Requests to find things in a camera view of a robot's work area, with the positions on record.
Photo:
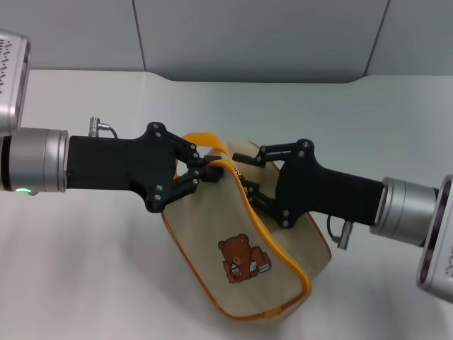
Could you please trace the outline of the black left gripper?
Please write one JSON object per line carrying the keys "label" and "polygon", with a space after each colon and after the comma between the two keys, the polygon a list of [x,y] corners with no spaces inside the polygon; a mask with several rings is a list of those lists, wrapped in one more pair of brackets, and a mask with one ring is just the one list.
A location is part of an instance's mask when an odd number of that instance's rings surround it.
{"label": "black left gripper", "polygon": [[[67,159],[67,188],[131,191],[151,213],[196,192],[202,182],[217,183],[224,171],[206,166],[216,156],[201,157],[197,146],[150,123],[134,139],[72,136]],[[173,179],[176,160],[189,167]]]}

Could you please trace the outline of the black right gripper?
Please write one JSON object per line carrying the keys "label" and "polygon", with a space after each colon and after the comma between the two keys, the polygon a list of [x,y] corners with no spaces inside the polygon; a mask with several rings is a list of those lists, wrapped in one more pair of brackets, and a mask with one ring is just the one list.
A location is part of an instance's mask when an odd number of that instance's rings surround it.
{"label": "black right gripper", "polygon": [[232,159],[251,166],[283,162],[275,199],[262,193],[260,184],[242,181],[251,205],[281,227],[293,227],[298,218],[308,212],[369,226],[374,224],[384,184],[321,166],[316,160],[311,140],[262,145],[254,156],[235,152]]}

